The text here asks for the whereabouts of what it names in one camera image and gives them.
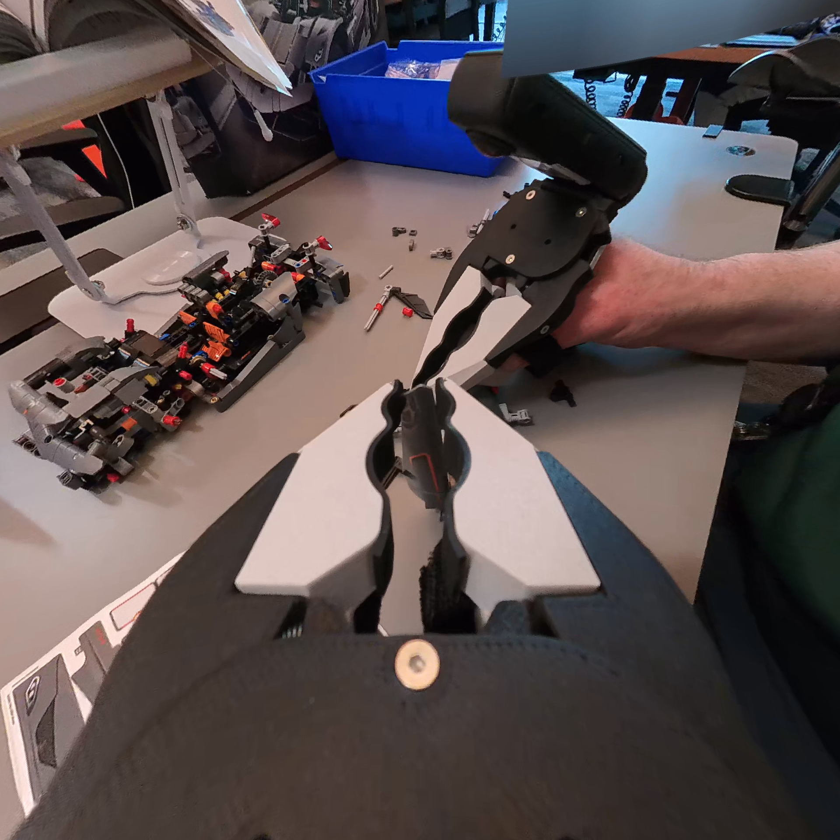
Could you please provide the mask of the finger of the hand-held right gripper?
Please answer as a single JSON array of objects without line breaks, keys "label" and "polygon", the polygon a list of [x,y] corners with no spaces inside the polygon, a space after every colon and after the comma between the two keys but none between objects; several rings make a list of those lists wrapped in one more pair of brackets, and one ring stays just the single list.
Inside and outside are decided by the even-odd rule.
[{"label": "finger of the hand-held right gripper", "polygon": [[467,337],[466,332],[460,333],[459,337],[466,341],[457,349],[444,347],[448,355],[439,370],[429,376],[429,384],[434,385],[440,377],[455,382],[465,390],[479,385],[506,383],[509,374],[497,373],[487,359],[499,354],[498,344],[530,308],[530,304],[519,296],[490,300],[480,313],[470,336]]},{"label": "finger of the hand-held right gripper", "polygon": [[453,354],[468,340],[492,301],[490,289],[491,284],[477,268],[465,268],[433,315],[413,386],[425,385],[441,374]]}]

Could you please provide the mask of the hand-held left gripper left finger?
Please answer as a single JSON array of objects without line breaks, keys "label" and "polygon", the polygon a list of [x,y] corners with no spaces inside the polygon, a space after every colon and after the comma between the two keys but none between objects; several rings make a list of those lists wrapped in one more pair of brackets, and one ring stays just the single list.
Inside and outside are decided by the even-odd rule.
[{"label": "hand-held left gripper left finger", "polygon": [[403,408],[403,384],[389,382],[290,458],[235,578],[240,592],[325,602],[356,632],[380,632],[394,555],[386,488]]}]

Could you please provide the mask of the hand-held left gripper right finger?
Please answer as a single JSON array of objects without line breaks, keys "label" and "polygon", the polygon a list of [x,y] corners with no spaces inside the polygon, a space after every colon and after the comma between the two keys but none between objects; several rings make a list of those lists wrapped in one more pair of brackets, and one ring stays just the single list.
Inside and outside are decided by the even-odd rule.
[{"label": "hand-held left gripper right finger", "polygon": [[425,632],[474,633],[501,603],[592,595],[601,588],[599,575],[538,454],[542,464],[539,493],[527,509],[512,509],[513,502],[525,501],[516,495],[504,518],[493,518],[480,530],[450,531],[441,521],[441,539],[420,573]]}]

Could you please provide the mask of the grey orange-striped lego panel assembly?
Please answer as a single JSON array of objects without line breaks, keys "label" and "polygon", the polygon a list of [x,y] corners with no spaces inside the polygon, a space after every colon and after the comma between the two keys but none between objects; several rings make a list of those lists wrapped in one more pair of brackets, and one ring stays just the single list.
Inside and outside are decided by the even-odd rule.
[{"label": "grey orange-striped lego panel assembly", "polygon": [[488,404],[449,379],[411,388],[395,380],[393,391],[386,410],[400,429],[403,474],[450,531],[504,518],[516,495],[525,501],[513,510],[532,504],[539,454]]}]

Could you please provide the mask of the person's right forearm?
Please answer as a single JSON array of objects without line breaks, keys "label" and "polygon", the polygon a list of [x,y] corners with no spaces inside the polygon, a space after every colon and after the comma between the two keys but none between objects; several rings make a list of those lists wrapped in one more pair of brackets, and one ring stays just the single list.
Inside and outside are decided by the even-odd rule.
[{"label": "person's right forearm", "polygon": [[651,309],[654,346],[749,361],[836,360],[838,242],[682,260]]}]

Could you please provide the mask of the printed lego set box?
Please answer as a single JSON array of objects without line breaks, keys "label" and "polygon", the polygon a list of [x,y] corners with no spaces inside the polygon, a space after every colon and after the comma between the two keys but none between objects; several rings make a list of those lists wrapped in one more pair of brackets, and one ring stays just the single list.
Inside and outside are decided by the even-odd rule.
[{"label": "printed lego set box", "polygon": [[234,66],[185,82],[171,102],[178,142],[208,197],[247,196],[333,149],[313,74],[386,36],[385,2],[244,2],[290,82],[290,95]]}]

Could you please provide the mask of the lego sticker sheet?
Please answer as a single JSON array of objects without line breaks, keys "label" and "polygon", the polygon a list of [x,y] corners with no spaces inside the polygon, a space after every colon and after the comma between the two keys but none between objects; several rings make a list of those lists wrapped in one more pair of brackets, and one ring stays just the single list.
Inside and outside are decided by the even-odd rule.
[{"label": "lego sticker sheet", "polygon": [[182,556],[105,605],[2,688],[7,746],[26,816],[84,728],[123,640]]}]

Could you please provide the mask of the person's right hand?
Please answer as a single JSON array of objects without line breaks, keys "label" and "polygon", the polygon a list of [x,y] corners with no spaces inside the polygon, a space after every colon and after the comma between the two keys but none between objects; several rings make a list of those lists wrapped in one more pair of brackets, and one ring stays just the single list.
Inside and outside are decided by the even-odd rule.
[{"label": "person's right hand", "polygon": [[641,317],[645,280],[659,258],[655,250],[629,239],[606,246],[571,314],[553,331],[557,344],[564,349],[584,343],[629,347],[634,322]]}]

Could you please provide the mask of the grey axle black panel assembly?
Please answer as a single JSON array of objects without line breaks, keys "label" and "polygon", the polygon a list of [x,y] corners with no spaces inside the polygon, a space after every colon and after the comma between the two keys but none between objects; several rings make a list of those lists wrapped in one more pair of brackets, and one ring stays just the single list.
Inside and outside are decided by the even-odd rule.
[{"label": "grey axle black panel assembly", "polygon": [[393,298],[402,303],[402,308],[412,308],[414,310],[414,316],[423,320],[431,320],[433,318],[433,313],[430,311],[424,299],[412,292],[402,289],[399,286],[387,285],[385,286],[380,299],[374,305],[372,314],[364,325],[365,332],[369,332],[372,329],[374,323],[382,314],[387,303]]}]

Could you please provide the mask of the blue plastic bin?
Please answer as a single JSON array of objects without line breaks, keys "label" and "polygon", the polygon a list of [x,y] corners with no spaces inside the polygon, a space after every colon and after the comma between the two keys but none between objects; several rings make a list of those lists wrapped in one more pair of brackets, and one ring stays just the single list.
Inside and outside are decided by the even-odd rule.
[{"label": "blue plastic bin", "polygon": [[345,159],[439,172],[494,175],[502,162],[478,152],[448,118],[447,80],[386,76],[398,60],[437,62],[503,44],[460,40],[384,42],[314,70],[310,77],[336,154]]}]

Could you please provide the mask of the wooden desk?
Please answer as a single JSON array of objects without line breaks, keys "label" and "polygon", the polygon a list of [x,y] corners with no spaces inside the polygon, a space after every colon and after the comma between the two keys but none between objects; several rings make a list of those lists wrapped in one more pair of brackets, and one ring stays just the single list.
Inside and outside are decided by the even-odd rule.
[{"label": "wooden desk", "polygon": [[726,79],[737,67],[760,53],[761,49],[746,46],[700,46],[661,56],[576,70],[574,78],[605,81],[615,72],[630,77],[644,77],[645,82],[635,103],[625,113],[630,119],[643,121],[657,119],[667,81],[681,80],[677,98],[666,121],[676,119],[678,123],[687,124],[704,78]]}]

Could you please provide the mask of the clear plastic bags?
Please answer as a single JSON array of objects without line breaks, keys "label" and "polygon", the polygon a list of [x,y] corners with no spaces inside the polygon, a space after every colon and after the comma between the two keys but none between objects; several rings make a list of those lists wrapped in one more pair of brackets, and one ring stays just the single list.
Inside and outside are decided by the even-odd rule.
[{"label": "clear plastic bags", "polygon": [[426,61],[415,58],[391,60],[385,77],[398,80],[451,81],[460,58]]}]

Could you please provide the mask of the person's green shirt torso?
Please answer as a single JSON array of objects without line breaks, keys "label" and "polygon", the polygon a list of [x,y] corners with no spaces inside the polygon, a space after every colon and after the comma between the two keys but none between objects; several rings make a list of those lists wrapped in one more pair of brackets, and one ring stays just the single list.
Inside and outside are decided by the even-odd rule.
[{"label": "person's green shirt torso", "polygon": [[838,364],[736,420],[695,607],[763,754],[838,838]]}]

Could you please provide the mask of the white stand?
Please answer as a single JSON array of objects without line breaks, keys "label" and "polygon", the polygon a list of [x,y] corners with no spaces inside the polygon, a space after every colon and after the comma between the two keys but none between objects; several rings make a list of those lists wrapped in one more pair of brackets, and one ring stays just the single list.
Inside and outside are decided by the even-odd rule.
[{"label": "white stand", "polygon": [[39,202],[28,175],[18,162],[16,148],[11,146],[1,151],[3,178],[9,184],[29,219],[35,223],[37,230],[44,236],[47,245],[58,257],[71,283],[88,299],[108,305],[117,305],[140,296],[159,296],[173,291],[176,286],[186,282],[187,274],[196,270],[203,263],[202,257],[205,256],[203,235],[198,227],[194,204],[187,189],[186,169],[175,159],[179,146],[175,137],[172,107],[163,90],[148,97],[148,102],[155,135],[175,200],[176,223],[180,231],[187,235],[188,245],[184,255],[177,256],[171,264],[164,265],[164,272],[169,272],[169,276],[153,275],[151,279],[141,280],[138,287],[128,292],[110,295],[102,281],[92,280],[88,276],[46,208]]}]

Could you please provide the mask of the beige support beam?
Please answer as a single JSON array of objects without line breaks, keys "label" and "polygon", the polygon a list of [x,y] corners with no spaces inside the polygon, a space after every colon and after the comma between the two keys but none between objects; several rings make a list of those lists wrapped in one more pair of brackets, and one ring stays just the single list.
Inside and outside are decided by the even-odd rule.
[{"label": "beige support beam", "polygon": [[1,145],[153,95],[219,62],[195,54],[172,31],[150,27],[2,65]]}]

